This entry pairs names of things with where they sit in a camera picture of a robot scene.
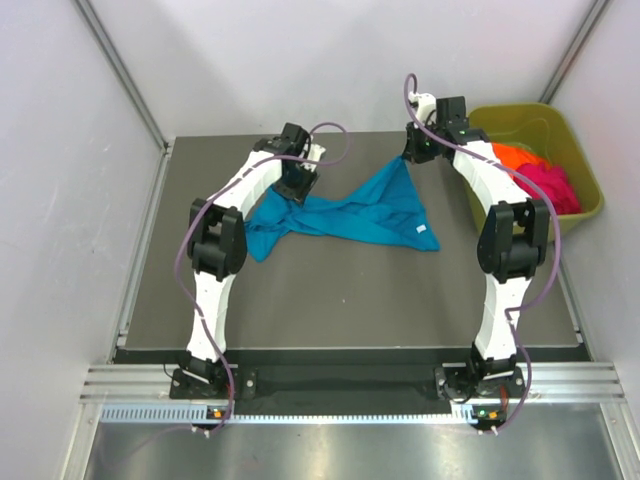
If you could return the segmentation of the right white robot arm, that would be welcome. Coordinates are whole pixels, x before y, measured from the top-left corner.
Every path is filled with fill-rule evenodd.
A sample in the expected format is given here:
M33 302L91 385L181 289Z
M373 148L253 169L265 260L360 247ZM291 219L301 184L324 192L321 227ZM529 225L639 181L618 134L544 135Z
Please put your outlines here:
M522 189L486 133L470 126L464 98L409 92L406 105L403 158L447 159L485 215L476 249L486 280L482 322L464 371L446 375L443 392L459 401L500 394L516 377L519 309L546 257L549 208Z

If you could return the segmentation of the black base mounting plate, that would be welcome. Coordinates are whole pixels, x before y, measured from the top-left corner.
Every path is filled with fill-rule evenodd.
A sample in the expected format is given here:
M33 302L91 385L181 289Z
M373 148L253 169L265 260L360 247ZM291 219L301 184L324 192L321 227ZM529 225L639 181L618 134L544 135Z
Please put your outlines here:
M233 369L234 398L241 401L293 399L297 394L317 400L340 394L390 394L420 400L519 398L525 380L521 370L493 380L476 380L463 365L271 365Z

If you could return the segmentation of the magenta t shirt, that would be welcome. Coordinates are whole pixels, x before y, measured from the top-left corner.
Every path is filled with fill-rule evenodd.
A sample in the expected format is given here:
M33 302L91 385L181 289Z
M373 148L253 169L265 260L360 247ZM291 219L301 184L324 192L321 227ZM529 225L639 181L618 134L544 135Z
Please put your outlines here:
M525 165L517 172L535 183L546 194L558 215L576 215L582 212L579 199L562 167L551 166L544 169Z

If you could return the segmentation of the corner aluminium post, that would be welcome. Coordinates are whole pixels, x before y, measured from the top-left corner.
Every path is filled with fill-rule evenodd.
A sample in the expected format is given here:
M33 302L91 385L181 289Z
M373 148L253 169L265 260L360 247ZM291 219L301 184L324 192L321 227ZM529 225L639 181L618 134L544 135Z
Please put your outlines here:
M551 77L539 97L540 103L550 104L554 100L612 4L612 0L593 0L589 3L586 13L580 20L575 33L571 36L567 47L561 54Z
M92 2L88 0L72 0L71 3L78 11L81 19L96 41L102 55L109 64L127 99L138 114L153 142L161 151L166 151L169 147L169 142L162 133L157 121L154 119L133 76L129 72Z

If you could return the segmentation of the right corner aluminium post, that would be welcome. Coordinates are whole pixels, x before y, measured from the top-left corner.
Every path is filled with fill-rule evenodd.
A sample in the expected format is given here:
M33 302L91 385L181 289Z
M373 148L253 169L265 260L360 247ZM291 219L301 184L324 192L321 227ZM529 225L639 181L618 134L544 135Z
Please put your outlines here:
M550 104L554 100L612 4L612 0L593 0L589 3L586 13L580 20L575 33L571 36L567 47L561 54L551 77L539 97L540 103Z

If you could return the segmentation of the aluminium frame rail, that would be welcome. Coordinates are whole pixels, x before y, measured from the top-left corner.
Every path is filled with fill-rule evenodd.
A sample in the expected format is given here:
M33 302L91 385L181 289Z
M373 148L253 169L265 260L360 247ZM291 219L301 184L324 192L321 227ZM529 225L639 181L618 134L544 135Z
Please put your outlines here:
M521 366L520 388L530 382L528 400L546 403L620 402L625 394L613 365L590 362L535 362ZM205 383L192 374L155 365L106 365L89 369L80 399L84 402L152 402L164 400L222 402L226 388ZM438 367L399 365L264 365L236 370L236 396L243 400L285 394L439 393Z

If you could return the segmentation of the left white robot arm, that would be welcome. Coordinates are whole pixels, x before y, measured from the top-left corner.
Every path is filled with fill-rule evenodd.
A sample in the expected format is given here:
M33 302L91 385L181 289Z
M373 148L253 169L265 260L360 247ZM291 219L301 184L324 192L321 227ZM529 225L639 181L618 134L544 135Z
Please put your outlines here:
M188 230L174 263L178 270L187 257L195 281L194 291L183 289L194 317L188 359L174 374L176 386L194 385L205 398L229 392L225 322L231 288L248 255L245 217L270 188L302 204L317 181L316 167L324 153L312 133L287 123L280 134L254 144L219 192L192 202Z

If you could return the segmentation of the olive green plastic bin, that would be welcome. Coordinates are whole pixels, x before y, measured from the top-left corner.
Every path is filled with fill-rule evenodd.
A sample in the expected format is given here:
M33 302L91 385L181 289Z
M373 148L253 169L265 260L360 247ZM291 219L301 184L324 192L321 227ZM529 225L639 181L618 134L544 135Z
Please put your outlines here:
M468 117L488 135L503 165L524 174L549 196L562 237L600 212L601 188L558 110L542 103L498 104L478 107Z

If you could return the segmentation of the left corner aluminium post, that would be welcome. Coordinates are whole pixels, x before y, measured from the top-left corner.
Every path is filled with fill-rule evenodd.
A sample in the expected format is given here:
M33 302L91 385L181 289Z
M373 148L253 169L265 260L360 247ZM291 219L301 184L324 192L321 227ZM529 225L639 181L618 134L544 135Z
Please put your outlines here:
M166 151L169 147L169 142L162 133L157 121L154 119L133 76L129 72L92 2L88 0L72 0L71 3L78 11L81 19L96 41L102 55L109 64L127 99L138 114L153 142L161 151Z

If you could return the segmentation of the orange t shirt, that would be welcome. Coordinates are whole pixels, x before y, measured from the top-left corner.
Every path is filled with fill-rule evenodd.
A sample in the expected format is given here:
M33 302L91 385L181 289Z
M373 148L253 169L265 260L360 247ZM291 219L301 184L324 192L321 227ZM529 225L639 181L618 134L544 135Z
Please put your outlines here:
M520 147L492 142L496 158L507 168L518 171L525 165L549 169L551 164L544 158Z

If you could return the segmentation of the blue t shirt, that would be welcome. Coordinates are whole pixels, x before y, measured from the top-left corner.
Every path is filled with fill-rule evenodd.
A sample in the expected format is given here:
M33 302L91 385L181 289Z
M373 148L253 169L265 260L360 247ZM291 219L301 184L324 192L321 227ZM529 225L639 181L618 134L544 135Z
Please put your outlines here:
M397 157L342 200L309 196L299 206L269 189L245 223L248 252L257 262L289 233L332 236L368 244L437 252L406 162Z

